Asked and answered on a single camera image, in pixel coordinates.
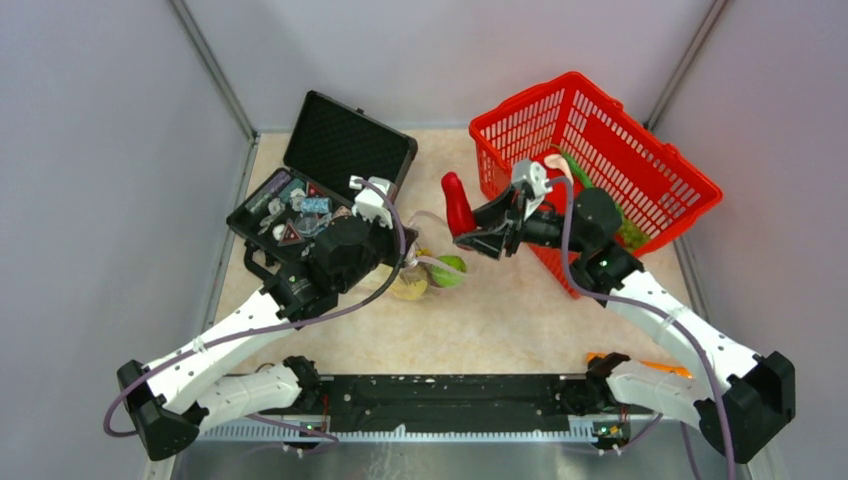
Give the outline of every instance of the triangle sign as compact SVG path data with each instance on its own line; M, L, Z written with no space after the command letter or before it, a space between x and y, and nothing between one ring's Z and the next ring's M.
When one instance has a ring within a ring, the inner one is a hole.
M303 236L294 228L291 220L286 222L286 229L283 230L283 235L280 237L280 246L294 245L303 241Z
M312 182L306 186L306 196L307 197L326 197L324 192L322 192L318 187L316 187Z

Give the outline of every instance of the metal frame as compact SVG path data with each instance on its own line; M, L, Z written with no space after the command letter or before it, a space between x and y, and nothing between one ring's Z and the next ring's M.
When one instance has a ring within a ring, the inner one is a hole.
M683 53L683 57L674 69L674 73L671 74L671 78L668 79L668 83L666 83L665 88L660 94L660 98L657 100L656 105L654 105L654 109L651 111L651 116L648 118L648 121L645 122L645 128L648 130L653 131L662 120L671 100L677 93L678 88L680 88L681 83L683 83L683 79L686 77L686 74L689 73L689 68L701 52L701 47L703 47L709 39L710 34L713 32L713 29L722 14L725 13L730 3L731 0L713 1L710 10L707 12L706 17L704 17L704 21L701 22L701 26L698 27L698 31L695 32L695 36L692 37L692 41L689 43L689 46L686 47L686 52Z
M241 102L239 102L233 87L227 80L226 75L224 75L224 70L221 68L218 60L215 59L215 55L212 54L212 49L209 47L209 43L203 36L203 32L194 20L194 16L191 14L191 10L189 10L185 0L168 0L168 3L173 8L174 14L183 26L186 35L188 35L189 42L194 46L201 63L203 63L203 67L212 78L212 83L215 84L218 93L221 94L221 99L230 110L242 133L249 140L255 141L258 135L256 129L250 123L250 119L241 106Z
M221 95L221 99L227 108L230 110L234 120L238 124L242 133L249 140L248 152L245 155L244 171L239 182L238 192L233 201L233 207L238 205L247 191L247 186L250 180L250 174L253 170L253 163L256 158L256 153L259 144L259 133L253 127L250 119L247 116L244 108L238 100L235 91L230 85L223 72L220 64L216 60L212 49L206 41L200 27L191 14L190 9L185 3L185 0L167 0L173 8L174 14L183 26L189 42L194 46L198 57L201 60L204 68L215 84L216 89ZM731 0L714 0L704 20L701 22L698 30L692 38L689 46L680 59L677 67L669 78L664 87L656 105L654 106L649 119L645 122L645 127L648 130L654 130L662 121L666 110L668 109L671 100L676 95L682 81L689 73L692 64L698 57L702 47L712 34L714 27L720 20L721 16L726 12ZM198 333L209 328L215 320L215 312L223 289L223 280L226 275L227 265L229 263L232 246L235 241L235 234L228 231L224 242L223 251L218 263L218 268L215 274L213 286L208 299L208 307L202 322L198 325ZM689 292L692 302L692 309L702 318L709 321L710 308L704 298L701 288L701 281L697 273L697 262L692 252L690 242L684 235L674 242L674 248L680 262L680 269L683 273L683 278L686 283L686 288ZM161 462L148 461L142 479L145 480L168 480L172 477L175 466L175 457L171 457ZM767 446L759 455L754 457L751 463L748 464L746 472L751 480L760 479L785 479L788 474L781 460L779 451L774 445Z

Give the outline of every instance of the black case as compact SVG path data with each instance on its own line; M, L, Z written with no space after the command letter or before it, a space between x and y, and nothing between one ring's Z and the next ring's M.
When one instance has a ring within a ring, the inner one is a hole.
M386 178L403 185L412 160L418 153L418 143L368 116L362 110L354 110L332 98L310 91L306 94L303 107L292 131L283 164L262 185L227 217L227 225L240 237L253 243L281 262L300 258L309 241L280 246L272 236L273 225L285 224L299 216L287 208L260 235L259 222L268 215L267 207L251 213L248 205L266 186L285 170L294 178L318 188L332 200L333 209L351 207L358 191L349 187L350 176L368 179L375 176Z

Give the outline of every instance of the open black case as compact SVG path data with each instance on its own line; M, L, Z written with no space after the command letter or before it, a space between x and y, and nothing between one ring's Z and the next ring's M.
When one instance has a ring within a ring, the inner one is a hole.
M414 138L366 116L361 109L316 91L307 93L283 156L284 167L227 217L230 228L247 240L248 269L262 276L255 264L248 263L256 250L265 253L267 266L273 263L269 259L286 263L300 258L310 237L321 230L328 214L294 211L291 194L296 188L305 198L329 199L332 215L340 207L350 208L359 193L349 187L351 175L385 178L399 190L417 152ZM282 212L280 204L285 205Z

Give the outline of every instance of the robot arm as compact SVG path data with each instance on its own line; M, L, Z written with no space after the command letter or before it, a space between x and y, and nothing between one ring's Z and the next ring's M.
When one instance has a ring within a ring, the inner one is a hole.
M442 186L447 197L448 224L454 243L494 259L511 256L521 243L543 247L563 245L565 216L552 208L541 210L547 178L536 162L513 166L506 190L488 204L471 211L461 205L465 195L458 180L448 174ZM574 200L568 249L577 253L570 272L582 288L602 298L641 301L666 312L660 316L631 303L599 300L602 306L628 319L671 353L691 373L691 379L659 372L613 354L590 366L594 388L589 397L640 405L701 430L710 444L724 452L717 401L727 412L738 463L747 463L795 415L795 370L779 352L763 357L713 328L674 299L642 263L614 239L621 216L604 190L583 190ZM706 368L719 382L721 398L714 398L707 371L677 322L706 352Z
M352 182L358 186L359 180ZM371 178L370 183L391 196L391 182ZM138 384L124 406L151 460L182 451L200 433L223 422L270 408L308 410L318 401L320 378L303 357L253 375L227 374L265 345L294 333L299 323L335 308L339 294L379 264L402 261L382 197L363 190L353 211L358 214L330 222L315 237L308 256L269 275L241 307L192 342L150 363L132 360L118 370L122 390ZM404 236L411 244L416 232L405 230ZM186 352L193 354L185 358Z

